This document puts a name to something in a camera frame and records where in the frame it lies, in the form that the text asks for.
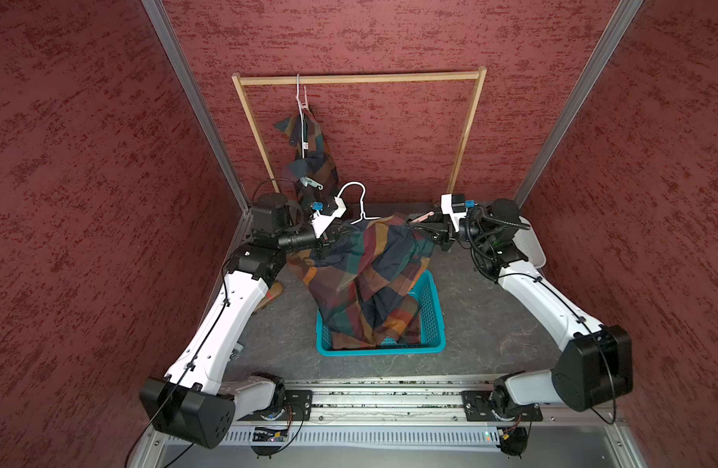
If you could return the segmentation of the mint green clothespin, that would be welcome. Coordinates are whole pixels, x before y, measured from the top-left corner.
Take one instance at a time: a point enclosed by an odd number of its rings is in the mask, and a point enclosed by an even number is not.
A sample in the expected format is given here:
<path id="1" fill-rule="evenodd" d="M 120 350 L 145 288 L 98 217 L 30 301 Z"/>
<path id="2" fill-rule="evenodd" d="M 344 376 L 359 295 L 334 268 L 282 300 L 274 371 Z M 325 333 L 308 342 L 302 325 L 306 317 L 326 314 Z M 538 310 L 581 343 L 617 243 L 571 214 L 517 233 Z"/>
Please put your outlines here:
<path id="1" fill-rule="evenodd" d="M 317 189 L 318 191 L 322 191 L 324 189 L 324 186 L 321 183 L 315 181 L 311 177 L 301 177 L 299 179 L 299 183 L 302 187 L 311 187 Z"/>

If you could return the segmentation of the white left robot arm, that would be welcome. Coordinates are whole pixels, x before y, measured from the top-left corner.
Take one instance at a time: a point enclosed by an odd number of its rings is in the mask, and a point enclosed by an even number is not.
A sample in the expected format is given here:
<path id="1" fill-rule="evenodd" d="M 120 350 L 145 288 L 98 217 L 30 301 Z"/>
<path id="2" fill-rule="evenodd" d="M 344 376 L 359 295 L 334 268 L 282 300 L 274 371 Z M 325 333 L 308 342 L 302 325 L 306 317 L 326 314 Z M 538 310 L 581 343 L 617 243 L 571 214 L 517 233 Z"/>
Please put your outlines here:
<path id="1" fill-rule="evenodd" d="M 212 449 L 234 421 L 260 411 L 281 413 L 285 396 L 278 378 L 250 376 L 225 391 L 226 366 L 288 255 L 327 247 L 346 210 L 337 195 L 309 208 L 280 193 L 254 203 L 251 233 L 225 262 L 220 292 L 191 342 L 164 378 L 148 379 L 140 392 L 154 430 Z"/>

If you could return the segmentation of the plaid long-sleeve shirt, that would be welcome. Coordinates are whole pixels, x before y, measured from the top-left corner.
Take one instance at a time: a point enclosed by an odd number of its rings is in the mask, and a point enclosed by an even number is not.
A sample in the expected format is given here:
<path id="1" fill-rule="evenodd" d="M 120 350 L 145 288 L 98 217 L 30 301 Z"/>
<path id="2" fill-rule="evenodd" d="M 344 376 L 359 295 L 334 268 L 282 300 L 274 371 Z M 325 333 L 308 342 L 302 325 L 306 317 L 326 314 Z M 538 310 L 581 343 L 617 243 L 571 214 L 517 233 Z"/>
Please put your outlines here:
<path id="1" fill-rule="evenodd" d="M 287 255 L 291 271 L 315 300 L 332 348 L 379 348 L 391 339 L 421 344 L 419 303 L 411 290 L 429 265 L 434 243 L 401 216 L 341 223 L 329 248 Z"/>

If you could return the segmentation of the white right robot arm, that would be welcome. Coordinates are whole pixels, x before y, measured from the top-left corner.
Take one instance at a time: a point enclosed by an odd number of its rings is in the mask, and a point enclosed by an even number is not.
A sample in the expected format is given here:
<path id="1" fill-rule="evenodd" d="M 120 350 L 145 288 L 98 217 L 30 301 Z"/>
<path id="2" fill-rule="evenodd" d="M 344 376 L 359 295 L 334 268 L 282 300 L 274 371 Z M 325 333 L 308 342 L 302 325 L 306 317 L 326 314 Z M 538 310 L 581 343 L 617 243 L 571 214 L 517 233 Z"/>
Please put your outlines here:
<path id="1" fill-rule="evenodd" d="M 532 263 L 540 245 L 513 200 L 489 204 L 445 194 L 438 210 L 416 219 L 443 250 L 466 247 L 475 270 L 519 300 L 555 341 L 557 364 L 537 372 L 498 378 L 489 397 L 493 416 L 520 417 L 541 404 L 573 411 L 615 406 L 634 389 L 632 339 L 622 327 L 606 326 L 558 291 Z"/>

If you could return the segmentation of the pink clothespin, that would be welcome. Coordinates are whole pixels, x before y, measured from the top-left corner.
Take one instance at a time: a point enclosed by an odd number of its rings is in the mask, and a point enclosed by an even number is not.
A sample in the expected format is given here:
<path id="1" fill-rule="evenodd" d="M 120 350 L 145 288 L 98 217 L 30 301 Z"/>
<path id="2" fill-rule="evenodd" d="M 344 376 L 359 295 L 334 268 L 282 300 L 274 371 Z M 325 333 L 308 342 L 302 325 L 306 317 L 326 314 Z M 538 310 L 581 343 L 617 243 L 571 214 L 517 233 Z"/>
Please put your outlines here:
<path id="1" fill-rule="evenodd" d="M 435 222 L 437 214 L 434 211 L 428 211 L 423 214 L 409 214 L 407 224 L 420 224 L 425 222 Z"/>

